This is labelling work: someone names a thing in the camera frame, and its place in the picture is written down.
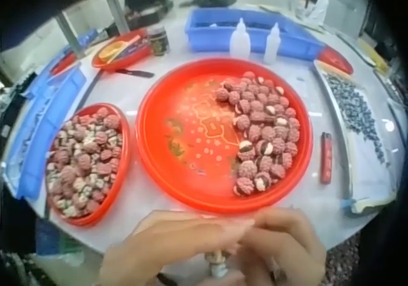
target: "white piece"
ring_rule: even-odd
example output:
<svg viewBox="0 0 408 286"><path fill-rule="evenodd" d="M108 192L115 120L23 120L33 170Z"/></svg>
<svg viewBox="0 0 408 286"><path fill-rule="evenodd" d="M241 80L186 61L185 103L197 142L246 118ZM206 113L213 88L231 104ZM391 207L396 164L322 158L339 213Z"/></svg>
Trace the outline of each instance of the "white piece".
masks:
<svg viewBox="0 0 408 286"><path fill-rule="evenodd" d="M281 45L281 33L279 31L279 25L276 23L266 39L265 55L263 61L266 64L273 64L276 61L279 46Z"/></svg>
<svg viewBox="0 0 408 286"><path fill-rule="evenodd" d="M229 41L229 55L237 59L249 59L251 54L251 40L246 30L244 20L240 18L237 28L231 35Z"/></svg>

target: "yellow round object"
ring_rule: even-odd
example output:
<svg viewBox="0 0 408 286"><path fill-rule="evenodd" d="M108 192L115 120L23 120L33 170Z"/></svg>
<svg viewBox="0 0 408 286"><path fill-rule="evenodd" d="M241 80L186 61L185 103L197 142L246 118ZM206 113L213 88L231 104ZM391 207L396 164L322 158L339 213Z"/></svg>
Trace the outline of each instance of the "yellow round object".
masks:
<svg viewBox="0 0 408 286"><path fill-rule="evenodd" d="M100 53L99 53L99 58L103 62L109 61L114 55L116 55L118 52L122 50L123 47L126 46L126 42L124 41L118 41L114 42L111 45L108 45L105 47Z"/></svg>

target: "red object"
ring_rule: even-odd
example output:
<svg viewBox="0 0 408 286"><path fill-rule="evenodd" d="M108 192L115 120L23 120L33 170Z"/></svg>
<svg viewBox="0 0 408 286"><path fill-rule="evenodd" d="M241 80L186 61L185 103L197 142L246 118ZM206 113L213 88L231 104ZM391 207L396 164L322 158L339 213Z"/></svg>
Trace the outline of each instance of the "red object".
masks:
<svg viewBox="0 0 408 286"><path fill-rule="evenodd" d="M66 68L70 67L76 61L77 58L75 57L74 53L70 52L51 69L51 74L53 76L58 75L59 73L63 72Z"/></svg>
<svg viewBox="0 0 408 286"><path fill-rule="evenodd" d="M332 135L322 133L321 135L321 170L320 182L329 184L332 181L333 148Z"/></svg>
<svg viewBox="0 0 408 286"><path fill-rule="evenodd" d="M99 58L99 54L101 53L101 51L104 50L107 46L111 45L112 43L115 43L118 41L128 42L134 39L136 36L140 36L140 40L143 38L146 38L147 37L146 29L138 29L138 30L131 31L127 34L124 34L123 36L119 36L118 38L115 38L113 41L106 44L95 54L94 58L92 59L92 66L94 66L95 68L104 69L105 71L115 71L117 69L127 68L130 65L138 62L139 60L149 56L152 53L152 50L150 46L146 45L146 46L143 46L137 49L136 51L132 52L129 55L125 55L109 63L106 63Z"/></svg>
<svg viewBox="0 0 408 286"><path fill-rule="evenodd" d="M215 101L225 78L246 71L281 86L302 126L299 153L287 177L264 194L234 195L236 154L243 138L233 128L234 111ZM203 59L164 76L145 96L136 119L137 147L148 174L170 196L203 211L254 211L286 196L300 181L312 154L312 128L298 94L263 66L236 59Z"/></svg>
<svg viewBox="0 0 408 286"><path fill-rule="evenodd" d="M324 62L326 64L329 64L333 66L334 68L337 68L349 75L351 75L354 72L353 67L349 63L349 61L346 60L345 57L343 57L342 54L340 54L337 50L333 49L330 46L327 46L319 55L317 58L321 62Z"/></svg>
<svg viewBox="0 0 408 286"><path fill-rule="evenodd" d="M120 118L120 131L122 132L122 136L123 136L122 152L120 155L120 163L119 163L119 167L118 167L118 171L116 175L116 181L113 183L112 188L110 189L110 192L107 195L106 199L102 202L102 204L99 206L99 208L94 213L91 213L88 216L85 216L82 218L67 218L61 215L61 212L58 210L58 208L52 201L50 194L48 193L48 185L45 185L45 187L47 188L48 205L55 210L58 216L60 216L63 220L65 220L67 223L72 224L72 225L92 226L96 224L97 222L99 222L103 218L103 216L107 213L107 211L109 210L113 202L115 201L115 198L117 197L117 194L119 193L120 188L122 187L122 183L128 171L130 158L131 158L130 145L132 144L131 142L132 137L130 134L129 124L123 112L121 112L116 106L112 104L98 103L92 106L87 106L86 108L79 111L76 115L78 116L92 115L93 113L96 113L96 111L98 111L102 107L105 107L106 109L108 109L109 114L117 115Z"/></svg>

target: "hand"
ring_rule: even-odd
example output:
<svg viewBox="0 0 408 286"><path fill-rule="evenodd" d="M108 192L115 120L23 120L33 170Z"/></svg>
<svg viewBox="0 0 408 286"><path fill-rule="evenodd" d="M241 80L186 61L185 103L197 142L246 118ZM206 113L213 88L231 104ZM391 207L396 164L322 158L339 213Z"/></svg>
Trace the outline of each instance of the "hand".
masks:
<svg viewBox="0 0 408 286"><path fill-rule="evenodd" d="M324 276L326 249L305 215L298 210L265 209L241 240L241 270L248 286L317 286ZM270 279L278 265L283 279Z"/></svg>
<svg viewBox="0 0 408 286"><path fill-rule="evenodd" d="M102 286L154 285L164 265L233 246L253 224L253 219L229 221L154 211L122 243L106 251L99 282ZM241 277L235 274L228 279Z"/></svg>

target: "blue tray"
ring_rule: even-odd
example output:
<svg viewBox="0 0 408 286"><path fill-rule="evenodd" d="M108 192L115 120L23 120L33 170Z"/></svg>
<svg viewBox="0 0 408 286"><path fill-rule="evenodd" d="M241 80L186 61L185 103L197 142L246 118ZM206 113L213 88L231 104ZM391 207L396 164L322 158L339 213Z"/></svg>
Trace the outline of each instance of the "blue tray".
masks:
<svg viewBox="0 0 408 286"><path fill-rule="evenodd" d="M37 199L49 151L86 78L80 64L52 77L34 99L10 148L4 178L16 198Z"/></svg>
<svg viewBox="0 0 408 286"><path fill-rule="evenodd" d="M89 32L78 37L78 42L82 48L88 47L92 41L98 37L98 32L95 29L91 29ZM33 99L37 94L41 94L43 88L46 87L45 83L48 81L51 70L57 65L65 56L72 51L69 45L66 45L58 54L53 58L41 73L30 83L27 90L22 94L27 99Z"/></svg>
<svg viewBox="0 0 408 286"><path fill-rule="evenodd" d="M243 18L251 39L251 51L263 54L270 29L279 24L281 43L278 55L313 61L326 45L301 25L279 13L226 8L195 9L187 19L185 32L191 50L227 52L234 25Z"/></svg>

